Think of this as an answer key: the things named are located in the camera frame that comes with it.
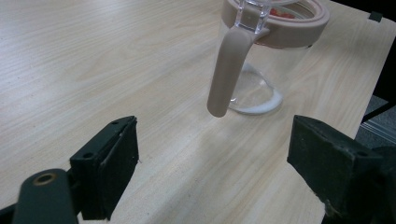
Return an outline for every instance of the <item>wooden table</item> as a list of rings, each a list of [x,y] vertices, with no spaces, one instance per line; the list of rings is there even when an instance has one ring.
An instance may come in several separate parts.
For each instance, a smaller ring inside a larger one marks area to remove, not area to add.
[[[322,0],[320,40],[279,54],[282,106],[217,119],[205,104],[221,2],[0,1],[0,206],[135,115],[141,162],[112,223],[320,223],[323,204],[286,163],[293,115],[354,137],[396,24]]]

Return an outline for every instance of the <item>table surface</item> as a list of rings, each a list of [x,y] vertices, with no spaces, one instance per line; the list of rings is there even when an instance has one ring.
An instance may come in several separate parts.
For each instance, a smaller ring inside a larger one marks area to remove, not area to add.
[[[0,1],[0,206],[135,115],[140,162],[112,223],[320,223],[323,204],[286,162],[293,115],[354,137],[396,25],[321,0],[319,41],[274,49],[281,107],[217,119],[205,104],[221,2]]]

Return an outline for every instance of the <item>beige handle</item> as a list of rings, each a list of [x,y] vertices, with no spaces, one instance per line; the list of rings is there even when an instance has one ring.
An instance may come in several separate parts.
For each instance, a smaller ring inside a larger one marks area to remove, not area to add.
[[[258,34],[254,34],[246,29],[234,26],[224,36],[219,48],[206,105],[213,116],[221,118],[226,114],[236,81],[251,46],[257,39],[268,33],[269,30],[266,28],[263,28]]]

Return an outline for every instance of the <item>pitcher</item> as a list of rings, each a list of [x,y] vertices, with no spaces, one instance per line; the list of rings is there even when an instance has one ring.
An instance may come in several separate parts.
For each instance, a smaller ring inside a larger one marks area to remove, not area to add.
[[[280,106],[282,94],[263,69],[271,61],[255,58],[253,51],[307,47],[318,40],[329,12],[318,1],[297,1],[224,1],[207,101],[213,116],[223,117],[228,107],[243,114],[263,114]]]

